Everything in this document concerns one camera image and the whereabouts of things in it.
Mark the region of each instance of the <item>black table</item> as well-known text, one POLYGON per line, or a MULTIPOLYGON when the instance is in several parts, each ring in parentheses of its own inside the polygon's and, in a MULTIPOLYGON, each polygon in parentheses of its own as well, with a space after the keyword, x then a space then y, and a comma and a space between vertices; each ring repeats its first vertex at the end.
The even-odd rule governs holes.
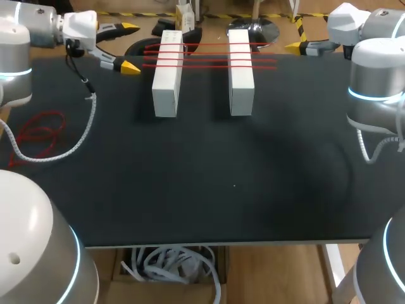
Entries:
MULTIPOLYGON (((86 246, 369 238, 403 204, 405 156, 391 146, 363 161, 341 54, 275 57, 277 71, 254 73, 251 117, 229 115, 226 69, 186 69, 177 118, 154 117, 152 70, 121 76, 81 59, 99 96, 88 140, 62 161, 13 170, 45 190, 86 246)), ((62 111, 55 152, 66 151, 88 119, 86 95, 62 58, 37 60, 33 100, 9 125, 62 111)), ((380 139, 365 136, 369 149, 380 139)), ((3 136, 1 168, 10 152, 3 136)))

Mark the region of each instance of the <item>yellow and black tape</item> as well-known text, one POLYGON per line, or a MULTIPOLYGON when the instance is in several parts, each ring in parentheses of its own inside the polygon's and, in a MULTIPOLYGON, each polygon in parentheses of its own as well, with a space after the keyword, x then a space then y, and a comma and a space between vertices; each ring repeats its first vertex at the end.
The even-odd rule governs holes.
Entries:
POLYGON ((297 29, 298 29, 298 35, 299 35, 299 38, 300 38, 301 42, 307 41, 306 34, 304 32, 304 26, 302 25, 302 17, 301 16, 296 16, 295 17, 295 23, 296 23, 296 26, 297 26, 297 29))
MULTIPOLYGON (((106 16, 125 16, 125 17, 176 17, 176 13, 109 13, 107 11, 98 11, 99 15, 106 16)), ((297 17, 323 17, 327 18, 329 14, 298 14, 297 17)), ((239 19, 239 18, 250 18, 252 15, 249 14, 204 14, 205 18, 209 19, 239 19)), ((288 14, 262 14, 261 18, 291 18, 288 14)))
POLYGON ((97 14, 113 17, 176 17, 175 13, 108 13, 106 11, 98 11, 97 14))
MULTIPOLYGON (((106 11, 99 11, 99 15, 105 16, 125 16, 125 17, 176 17, 175 13, 108 13, 106 11)), ((250 18, 252 15, 248 14, 204 14, 205 18, 209 19, 239 19, 239 18, 250 18)), ((261 18, 291 18, 291 15, 287 14, 262 14, 261 18)), ((302 18, 304 17, 322 17, 326 22, 328 22, 329 14, 322 13, 312 13, 312 14, 298 14, 292 21, 295 22, 298 34, 301 42, 307 41, 306 34, 304 32, 304 27, 302 25, 302 18)))

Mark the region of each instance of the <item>black cable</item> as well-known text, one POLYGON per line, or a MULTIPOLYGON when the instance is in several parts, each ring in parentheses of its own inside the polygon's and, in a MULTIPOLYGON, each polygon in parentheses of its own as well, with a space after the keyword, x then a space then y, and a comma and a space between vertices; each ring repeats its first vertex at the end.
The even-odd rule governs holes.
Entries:
POLYGON ((91 94, 95 93, 96 90, 94 89, 93 85, 90 83, 88 78, 84 77, 78 70, 75 61, 73 60, 72 56, 72 47, 70 42, 66 43, 66 57, 65 57, 65 63, 68 66, 68 68, 78 75, 80 77, 80 80, 85 84, 86 88, 89 90, 91 94))

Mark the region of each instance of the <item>tangled red wire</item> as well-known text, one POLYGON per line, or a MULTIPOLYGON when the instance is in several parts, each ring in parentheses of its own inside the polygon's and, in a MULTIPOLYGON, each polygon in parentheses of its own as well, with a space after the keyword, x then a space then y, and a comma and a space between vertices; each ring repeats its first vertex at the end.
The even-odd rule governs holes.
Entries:
MULTIPOLYGON (((51 150, 55 147, 56 140, 58 138, 59 133, 66 127, 66 120, 65 116, 58 111, 47 111, 47 112, 42 112, 34 117, 32 117, 20 130, 20 132, 17 135, 16 142, 18 146, 22 142, 32 142, 32 143, 38 143, 38 142, 43 142, 47 140, 51 140, 51 143, 49 146, 42 152, 40 152, 38 155, 35 156, 35 158, 43 158, 47 156, 51 150), (58 129, 52 129, 49 127, 30 127, 32 124, 37 124, 40 122, 45 117, 51 117, 51 116, 56 116, 60 117, 61 119, 61 125, 58 129)), ((10 155, 8 167, 14 167, 17 165, 22 165, 26 163, 23 160, 15 160, 15 153, 12 152, 10 155)))

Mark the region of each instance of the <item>metal stand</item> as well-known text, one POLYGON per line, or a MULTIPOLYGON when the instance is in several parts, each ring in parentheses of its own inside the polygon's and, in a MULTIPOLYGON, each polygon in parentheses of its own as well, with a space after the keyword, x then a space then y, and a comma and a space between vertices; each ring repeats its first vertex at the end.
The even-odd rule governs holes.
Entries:
POLYGON ((247 29, 250 42, 265 43, 258 48, 263 48, 277 41, 280 31, 271 21, 259 18, 260 0, 254 0, 252 18, 241 18, 233 21, 227 28, 229 30, 247 29))
POLYGON ((340 282, 340 284, 333 291, 333 304, 350 304, 352 299, 356 296, 353 282, 353 270, 355 266, 356 264, 354 264, 352 269, 343 278, 342 282, 340 282))

